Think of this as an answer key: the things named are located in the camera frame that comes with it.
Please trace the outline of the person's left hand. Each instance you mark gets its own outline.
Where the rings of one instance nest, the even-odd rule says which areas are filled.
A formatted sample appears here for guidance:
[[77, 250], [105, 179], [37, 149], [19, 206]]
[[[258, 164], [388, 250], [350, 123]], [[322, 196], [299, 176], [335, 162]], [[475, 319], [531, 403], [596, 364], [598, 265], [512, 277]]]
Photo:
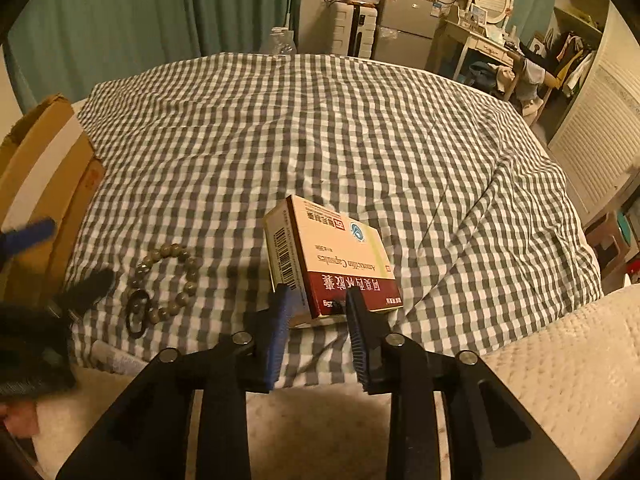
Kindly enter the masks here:
[[2, 403], [0, 416], [6, 431], [17, 439], [29, 439], [39, 434], [37, 405], [31, 400]]

